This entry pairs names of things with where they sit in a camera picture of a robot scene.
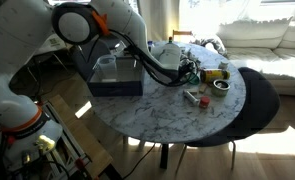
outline curtain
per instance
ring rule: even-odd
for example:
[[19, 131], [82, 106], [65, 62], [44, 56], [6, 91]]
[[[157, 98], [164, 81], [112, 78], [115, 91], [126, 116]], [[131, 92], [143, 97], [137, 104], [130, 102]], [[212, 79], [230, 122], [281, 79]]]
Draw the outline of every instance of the curtain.
[[249, 19], [261, 0], [180, 0], [179, 28], [214, 35], [220, 23]]
[[167, 40], [179, 29], [179, 0], [137, 0], [147, 26], [147, 39]]

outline marble table top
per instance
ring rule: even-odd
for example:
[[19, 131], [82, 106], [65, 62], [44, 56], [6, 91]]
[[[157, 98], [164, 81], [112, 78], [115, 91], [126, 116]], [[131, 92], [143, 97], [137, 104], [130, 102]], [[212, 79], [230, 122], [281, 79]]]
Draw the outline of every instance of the marble table top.
[[[201, 67], [217, 68], [226, 59], [207, 49], [177, 43], [191, 49], [201, 61]], [[146, 73], [143, 96], [92, 97], [96, 115], [116, 131], [143, 141], [157, 143], [185, 143], [212, 135], [233, 121], [245, 102], [246, 88], [238, 70], [229, 63], [230, 89], [225, 97], [212, 95], [210, 88], [203, 94], [210, 97], [207, 109], [193, 106], [183, 95], [184, 89], [197, 87], [183, 85], [165, 87]]]

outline white sofa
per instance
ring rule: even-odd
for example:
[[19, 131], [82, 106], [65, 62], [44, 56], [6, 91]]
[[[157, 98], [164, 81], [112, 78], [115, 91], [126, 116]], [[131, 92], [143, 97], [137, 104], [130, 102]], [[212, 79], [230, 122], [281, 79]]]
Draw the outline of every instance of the white sofa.
[[220, 25], [217, 36], [236, 67], [261, 72], [279, 94], [295, 95], [295, 21], [292, 17]]

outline white marble table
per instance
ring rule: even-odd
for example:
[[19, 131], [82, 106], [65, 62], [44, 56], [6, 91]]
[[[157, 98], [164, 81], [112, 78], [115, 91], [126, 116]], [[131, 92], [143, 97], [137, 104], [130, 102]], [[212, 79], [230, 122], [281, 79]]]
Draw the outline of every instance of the white marble table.
[[[176, 43], [191, 48], [201, 67], [217, 68], [226, 59], [201, 46]], [[210, 88], [204, 95], [211, 102], [207, 109], [192, 106], [183, 96], [184, 89], [197, 87], [165, 87], [146, 73], [141, 97], [94, 97], [93, 109], [108, 126], [126, 136], [158, 143], [185, 143], [210, 136], [233, 121], [245, 102], [246, 89], [238, 70], [229, 64], [231, 87], [225, 97], [215, 97]]]

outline black cushion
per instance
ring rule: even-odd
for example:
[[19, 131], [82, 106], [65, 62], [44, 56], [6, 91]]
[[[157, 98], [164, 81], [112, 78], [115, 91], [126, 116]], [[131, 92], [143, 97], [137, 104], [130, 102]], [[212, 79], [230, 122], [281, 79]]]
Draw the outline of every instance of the black cushion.
[[186, 145], [206, 147], [244, 139], [266, 127], [276, 115], [280, 99], [270, 82], [250, 68], [240, 68], [239, 72], [245, 81], [246, 100], [238, 116], [217, 134]]

